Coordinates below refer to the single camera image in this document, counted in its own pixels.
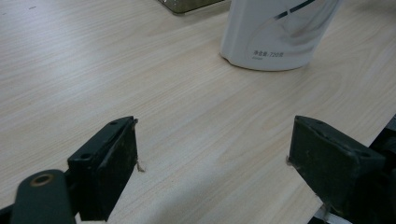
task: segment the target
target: beige object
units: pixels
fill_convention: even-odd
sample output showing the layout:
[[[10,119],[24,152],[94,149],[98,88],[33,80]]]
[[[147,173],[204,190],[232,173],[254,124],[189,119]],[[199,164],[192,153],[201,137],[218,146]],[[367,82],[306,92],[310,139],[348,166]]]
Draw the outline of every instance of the beige object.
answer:
[[[396,113],[396,2],[345,1],[313,61],[276,73],[221,58],[228,6],[0,3],[0,206],[133,115],[146,172],[109,223],[306,223],[321,202],[285,162],[293,118],[375,139]]]

